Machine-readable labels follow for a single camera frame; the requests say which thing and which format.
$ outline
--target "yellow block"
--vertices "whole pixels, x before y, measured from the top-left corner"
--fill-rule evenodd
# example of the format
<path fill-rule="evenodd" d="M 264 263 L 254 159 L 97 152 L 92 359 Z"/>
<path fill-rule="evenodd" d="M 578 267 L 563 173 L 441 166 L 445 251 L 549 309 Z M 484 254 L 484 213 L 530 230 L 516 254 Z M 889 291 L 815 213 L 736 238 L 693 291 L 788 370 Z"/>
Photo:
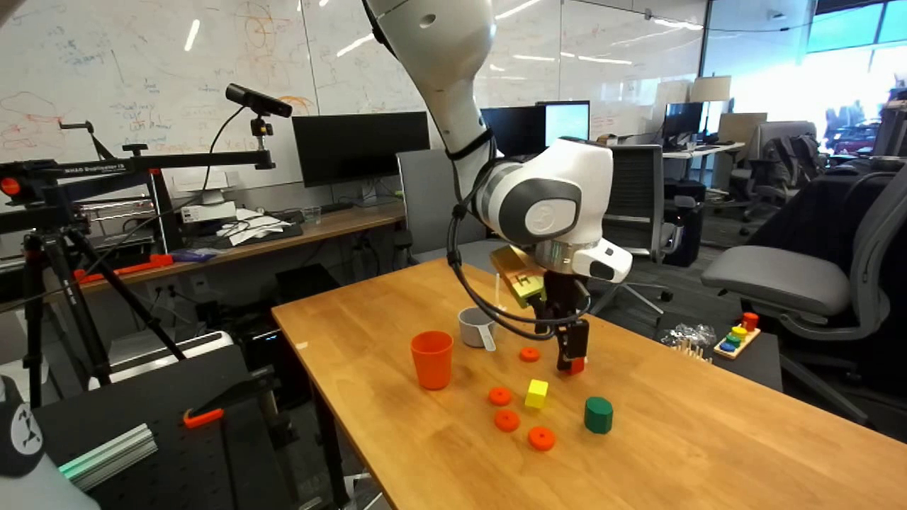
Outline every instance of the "yellow block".
<path fill-rule="evenodd" d="M 527 404 L 527 407 L 542 407 L 543 400 L 546 400 L 546 380 L 530 380 L 523 404 Z"/>

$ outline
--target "cable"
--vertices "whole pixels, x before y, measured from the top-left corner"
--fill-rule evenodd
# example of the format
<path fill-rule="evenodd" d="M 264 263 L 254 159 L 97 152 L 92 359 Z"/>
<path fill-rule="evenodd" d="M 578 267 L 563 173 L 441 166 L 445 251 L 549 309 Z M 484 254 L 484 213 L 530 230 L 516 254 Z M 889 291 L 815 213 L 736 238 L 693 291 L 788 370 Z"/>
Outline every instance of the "cable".
<path fill-rule="evenodd" d="M 509 312 L 493 305 L 493 304 L 484 299 L 484 298 L 468 282 L 468 277 L 462 275 L 462 254 L 459 254 L 459 246 L 457 246 L 457 243 L 459 243 L 459 240 L 457 240 L 457 227 L 459 227 L 459 221 L 464 217 L 468 204 L 472 204 L 472 210 L 475 210 L 475 192 L 479 192 L 479 187 L 488 182 L 491 169 L 493 169 L 499 162 L 503 162 L 503 159 L 496 159 L 496 144 L 493 144 L 493 139 L 491 139 L 488 151 L 491 151 L 491 159 L 488 159 L 488 165 L 479 169 L 472 190 L 469 190 L 468 195 L 462 195 L 462 197 L 457 202 L 454 213 L 451 213 L 451 227 L 448 227 L 448 267 L 454 270 L 459 287 L 468 291 L 468 298 L 475 304 L 475 309 L 481 309 L 493 323 L 499 323 L 499 326 L 503 326 L 506 332 L 512 332 L 512 333 L 519 333 L 519 338 L 527 338 L 527 339 L 549 339 L 549 338 L 554 333 L 553 328 L 578 323 L 578 319 L 584 316 L 584 312 L 588 312 L 588 305 L 591 305 L 588 291 L 581 291 L 584 299 L 586 299 L 586 304 L 581 305 L 584 312 L 576 312 L 576 314 L 569 314 L 569 316 L 543 316 L 543 319 L 542 319 L 542 316 L 509 314 Z M 512 319 L 512 323 L 543 326 L 543 332 L 535 332 L 535 333 L 532 333 L 532 332 L 523 332 L 523 328 L 512 326 L 509 319 Z"/>
<path fill-rule="evenodd" d="M 227 124 L 228 124 L 241 110 L 245 110 L 245 104 L 236 108 L 233 115 L 223 118 L 223 124 L 217 128 L 214 139 L 213 139 L 210 148 L 206 148 L 206 155 L 214 152 L 214 144 L 217 144 L 220 134 L 227 131 Z M 199 195 L 206 192 L 206 178 L 210 178 L 210 165 L 203 166 L 203 182 L 200 182 L 200 192 L 199 192 Z"/>

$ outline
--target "green block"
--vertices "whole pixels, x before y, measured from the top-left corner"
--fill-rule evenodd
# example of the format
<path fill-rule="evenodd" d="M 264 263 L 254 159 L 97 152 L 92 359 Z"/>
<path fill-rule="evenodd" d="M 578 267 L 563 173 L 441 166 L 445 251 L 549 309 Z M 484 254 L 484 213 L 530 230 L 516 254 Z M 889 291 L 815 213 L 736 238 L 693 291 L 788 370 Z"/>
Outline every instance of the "green block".
<path fill-rule="evenodd" d="M 611 401 L 607 401 L 603 396 L 588 396 L 588 400 L 586 400 L 584 424 L 586 424 L 591 433 L 608 433 L 608 430 L 611 430 L 611 423 L 614 423 L 614 407 L 611 407 Z"/>

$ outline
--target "red cup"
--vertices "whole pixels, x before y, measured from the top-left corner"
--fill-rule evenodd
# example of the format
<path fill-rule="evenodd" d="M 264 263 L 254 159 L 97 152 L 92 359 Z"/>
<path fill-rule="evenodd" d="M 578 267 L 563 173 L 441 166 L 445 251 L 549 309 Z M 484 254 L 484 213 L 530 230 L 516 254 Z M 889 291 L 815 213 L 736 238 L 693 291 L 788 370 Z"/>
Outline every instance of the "red cup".
<path fill-rule="evenodd" d="M 410 339 L 410 353 L 416 366 L 416 380 L 427 391 L 440 391 L 451 386 L 451 356 L 454 339 L 445 332 L 420 332 Z"/>

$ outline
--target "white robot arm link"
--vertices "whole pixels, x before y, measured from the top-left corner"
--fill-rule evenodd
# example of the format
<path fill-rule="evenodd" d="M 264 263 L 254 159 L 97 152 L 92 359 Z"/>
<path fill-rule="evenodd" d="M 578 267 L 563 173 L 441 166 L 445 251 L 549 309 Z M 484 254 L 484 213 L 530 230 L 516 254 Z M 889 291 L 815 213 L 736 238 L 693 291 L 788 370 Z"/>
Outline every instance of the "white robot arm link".
<path fill-rule="evenodd" d="M 503 240 L 549 271 L 624 281 L 631 254 L 601 238 L 611 152 L 554 142 L 516 165 L 493 162 L 493 139 L 472 101 L 493 46 L 491 0 L 364 0 L 380 42 L 398 60 L 457 166 L 457 192 Z"/>

